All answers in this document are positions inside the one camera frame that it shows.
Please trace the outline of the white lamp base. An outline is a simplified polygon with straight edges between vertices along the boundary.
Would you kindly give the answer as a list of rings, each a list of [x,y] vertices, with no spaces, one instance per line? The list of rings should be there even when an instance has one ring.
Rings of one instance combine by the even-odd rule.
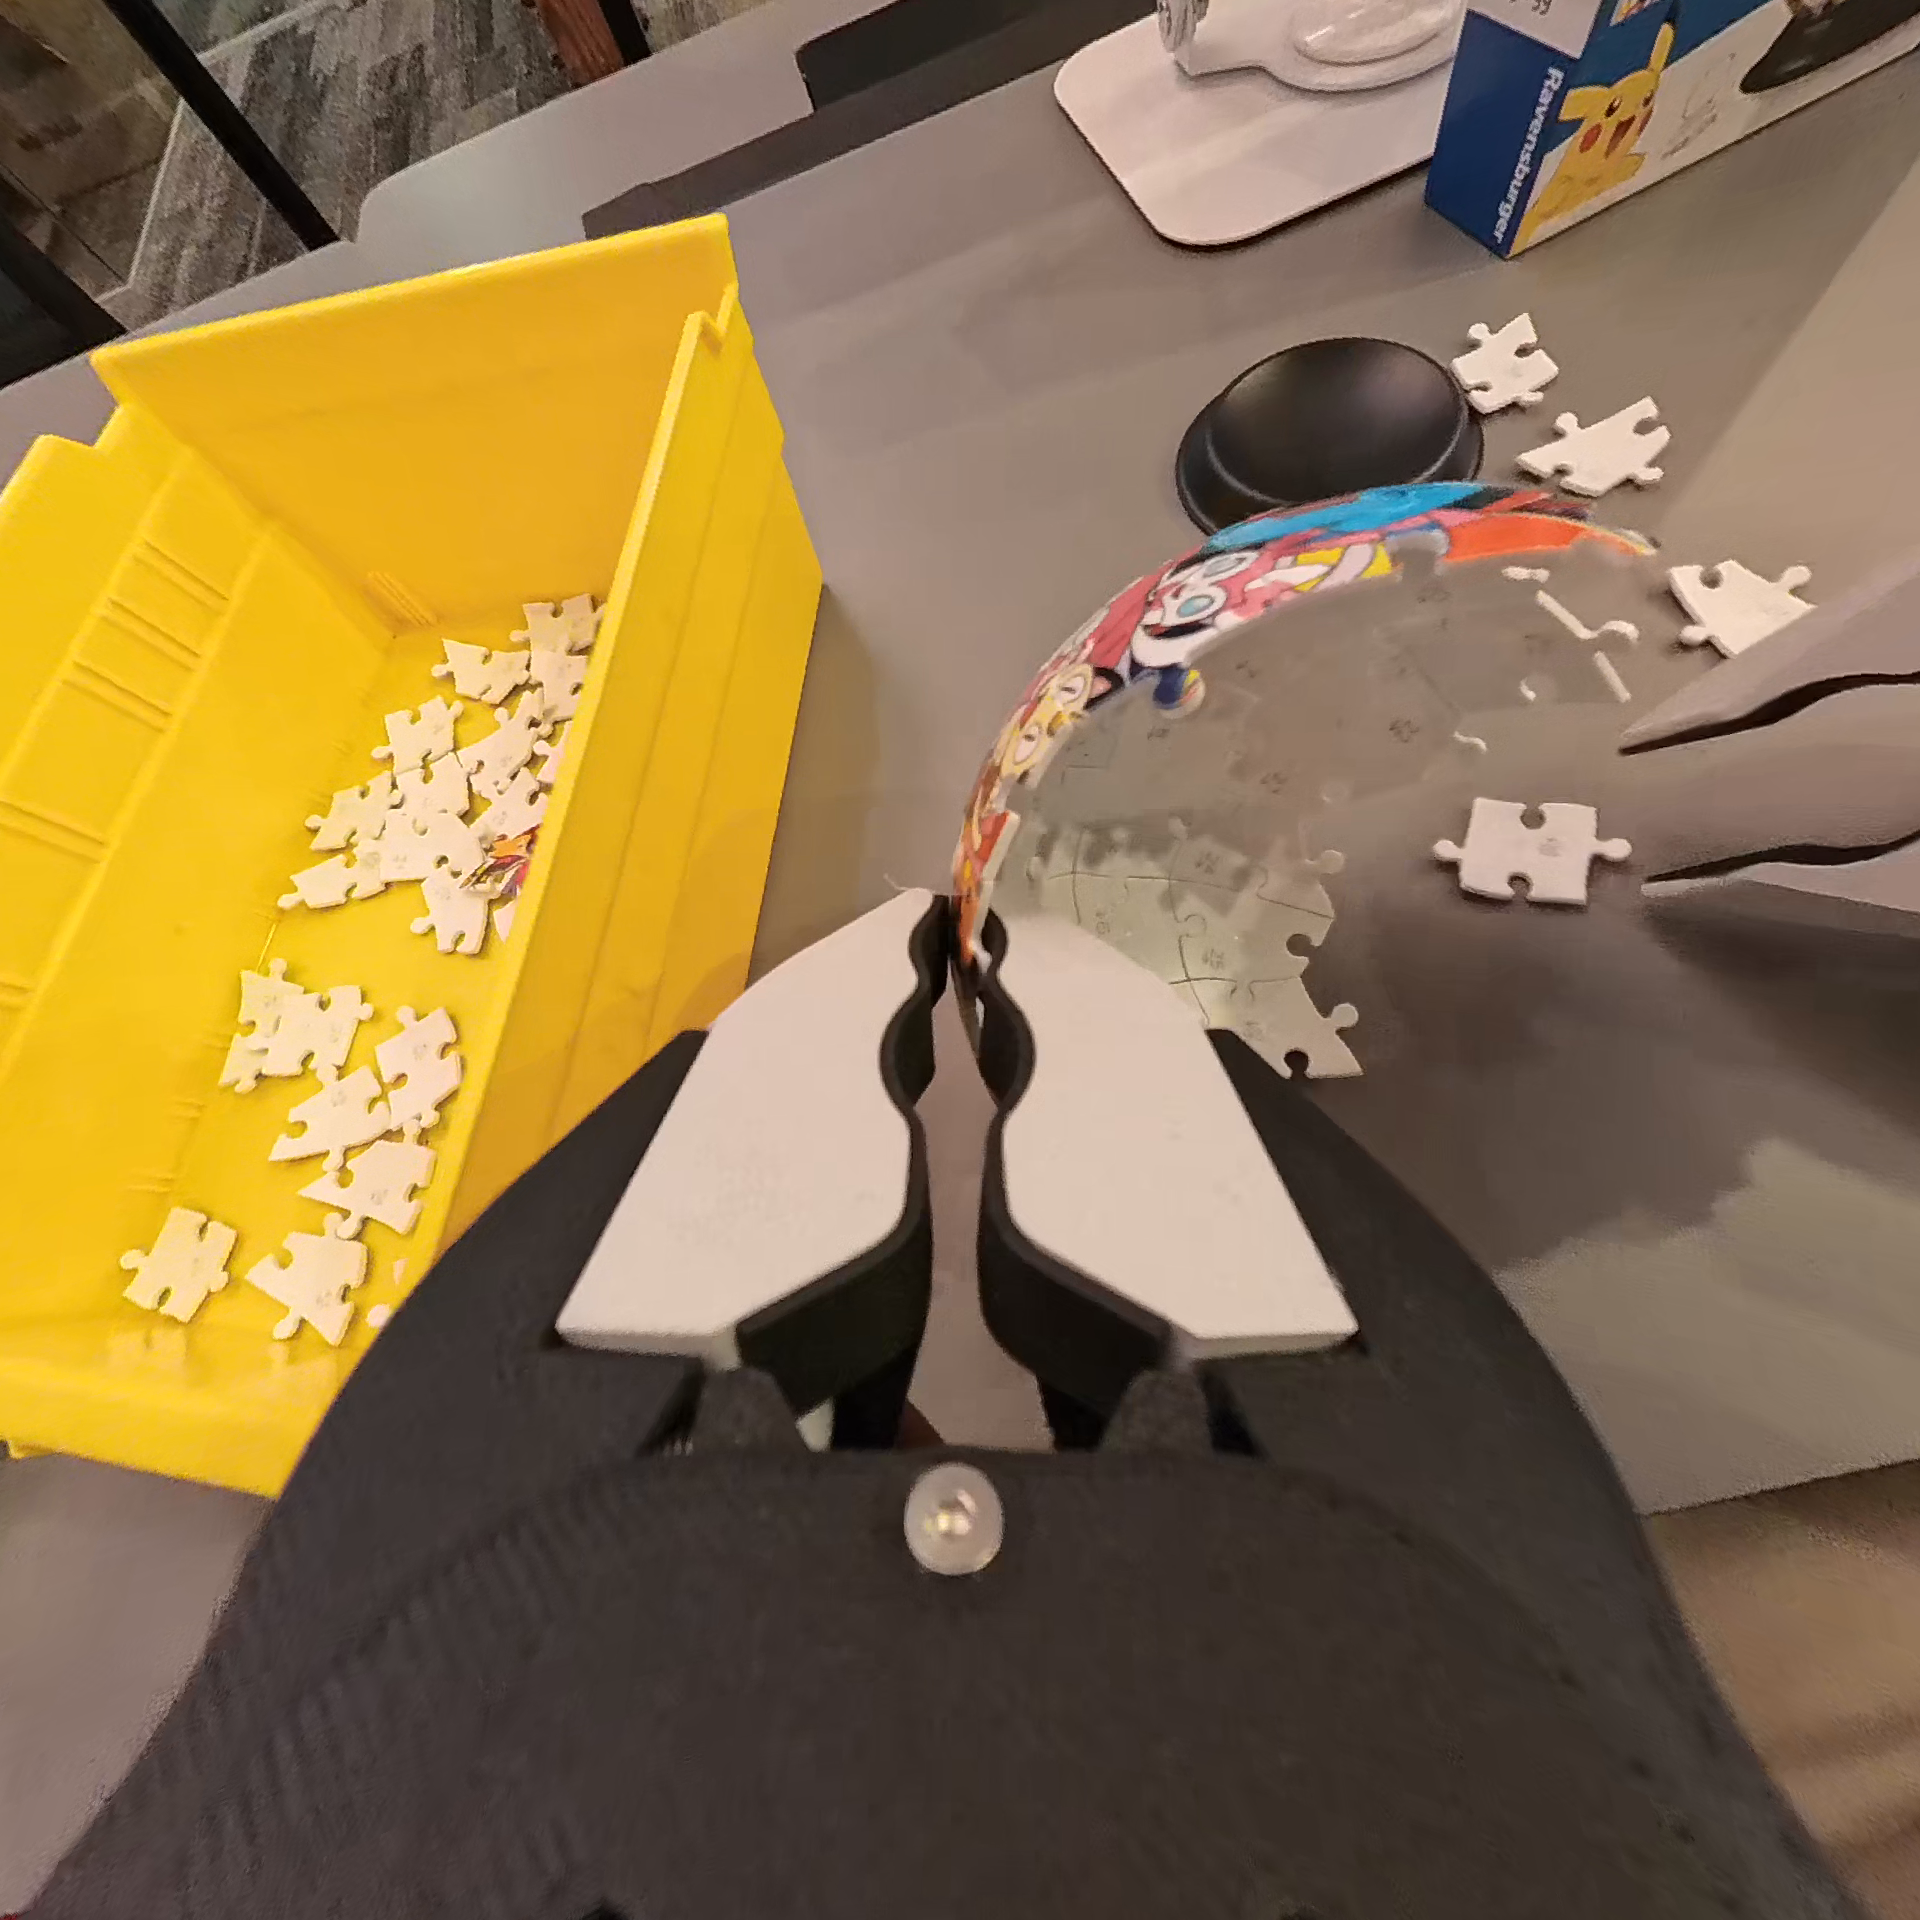
[[[1180,249],[1273,233],[1433,155],[1461,3],[1161,3],[1055,100]]]

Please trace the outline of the colourful curved puzzle ball shell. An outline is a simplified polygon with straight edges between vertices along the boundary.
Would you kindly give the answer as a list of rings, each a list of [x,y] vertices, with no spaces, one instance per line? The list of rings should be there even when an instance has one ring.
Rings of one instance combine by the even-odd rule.
[[[1052,914],[1169,984],[1282,1074],[1360,1076],[1360,1013],[1309,965],[1351,864],[1340,819],[1490,754],[1488,721],[1555,696],[1553,640],[1631,648],[1631,617],[1535,601],[1649,576],[1660,546],[1541,484],[1423,482],[1245,514],[1099,605],[1024,689],[953,850],[953,966],[991,917]]]

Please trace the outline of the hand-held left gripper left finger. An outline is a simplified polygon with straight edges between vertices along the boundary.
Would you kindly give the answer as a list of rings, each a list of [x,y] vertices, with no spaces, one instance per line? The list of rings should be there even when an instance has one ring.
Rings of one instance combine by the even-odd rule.
[[[813,1448],[897,1445],[931,1300],[920,1102],[949,950],[949,900],[901,891],[697,1035],[562,1341],[757,1371]]]

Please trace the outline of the blue puzzle box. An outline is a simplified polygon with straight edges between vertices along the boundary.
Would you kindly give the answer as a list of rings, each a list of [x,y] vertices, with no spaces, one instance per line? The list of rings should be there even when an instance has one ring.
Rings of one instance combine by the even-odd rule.
[[[1473,3],[1426,205],[1512,259],[1915,45],[1915,3]]]

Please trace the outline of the yellow plastic bin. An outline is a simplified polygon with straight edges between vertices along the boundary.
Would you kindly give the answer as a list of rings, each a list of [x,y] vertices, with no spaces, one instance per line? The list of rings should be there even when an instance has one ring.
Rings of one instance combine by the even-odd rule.
[[[273,1497],[512,1181],[748,981],[823,601],[724,220],[129,341],[5,489],[5,1457]],[[443,637],[605,613],[512,932],[284,912]],[[344,1345],[249,1270],[320,1226],[314,1086],[219,1086],[273,958],[448,1009],[464,1084]]]

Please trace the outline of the black round ball stand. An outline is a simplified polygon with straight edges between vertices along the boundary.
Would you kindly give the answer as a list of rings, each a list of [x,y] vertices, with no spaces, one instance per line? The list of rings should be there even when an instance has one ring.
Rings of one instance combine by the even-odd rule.
[[[1173,486],[1211,536],[1368,489],[1473,482],[1481,459],[1481,418],[1448,364],[1407,342],[1327,338],[1220,389],[1184,429]]]

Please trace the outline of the single white-backed puzzle piece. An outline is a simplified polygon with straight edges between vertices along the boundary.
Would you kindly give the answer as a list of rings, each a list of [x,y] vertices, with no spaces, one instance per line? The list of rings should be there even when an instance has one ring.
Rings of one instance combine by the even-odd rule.
[[[1530,906],[1551,907],[1587,907],[1594,864],[1618,866],[1633,853],[1623,837],[1600,834],[1596,806],[1493,798],[1475,798],[1461,837],[1431,845],[1464,896],[1505,902],[1522,891]]]
[[[1737,561],[1669,566],[1669,594],[1684,614],[1677,640],[1690,649],[1736,658],[1812,611],[1801,594],[1811,580],[1811,566],[1799,565],[1777,578]]]
[[[1553,442],[1521,453],[1516,468],[1581,499],[1623,486],[1655,489],[1665,481],[1669,442],[1661,408],[1645,395],[1591,424],[1562,413],[1553,424]]]
[[[1467,405],[1480,417],[1539,405],[1562,368],[1541,345],[1530,313],[1490,328],[1471,324],[1471,347],[1450,362]]]

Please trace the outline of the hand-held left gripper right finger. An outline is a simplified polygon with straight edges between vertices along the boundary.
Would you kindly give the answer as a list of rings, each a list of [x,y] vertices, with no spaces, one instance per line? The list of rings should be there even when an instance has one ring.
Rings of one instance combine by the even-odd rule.
[[[1356,1341],[1188,997],[1068,920],[988,917],[969,1010],[993,1096],[976,1290],[1057,1450],[1098,1450],[1145,1377]]]

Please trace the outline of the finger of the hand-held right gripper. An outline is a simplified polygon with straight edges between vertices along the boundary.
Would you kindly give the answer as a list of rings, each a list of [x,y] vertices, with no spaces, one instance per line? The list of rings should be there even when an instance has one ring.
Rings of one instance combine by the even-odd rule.
[[[1915,917],[1915,684],[1827,690],[1625,758],[1642,896],[1673,914]]]
[[[1655,752],[1777,724],[1860,689],[1919,689],[1919,555],[1891,563],[1680,689],[1627,728],[1620,752]]]

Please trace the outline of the pile of loose puzzle pieces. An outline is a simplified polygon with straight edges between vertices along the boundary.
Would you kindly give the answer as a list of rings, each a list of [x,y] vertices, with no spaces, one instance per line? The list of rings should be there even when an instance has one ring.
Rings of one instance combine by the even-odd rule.
[[[498,648],[443,637],[428,668],[440,690],[383,721],[380,771],[304,820],[320,862],[291,878],[279,909],[341,909],[412,889],[418,912],[407,928],[440,956],[477,961],[508,937],[603,613],[584,592],[523,605]],[[363,988],[308,990],[279,956],[239,979],[219,1086],[314,1086],[291,1107],[271,1164],[319,1169],[300,1196],[320,1226],[291,1233],[248,1274],[279,1310],[274,1339],[312,1328],[344,1345],[368,1282],[367,1230],[415,1237],[437,1178],[429,1139],[464,1084],[460,1027],[448,1009],[402,1006],[391,1035],[355,1064],[376,1018]]]

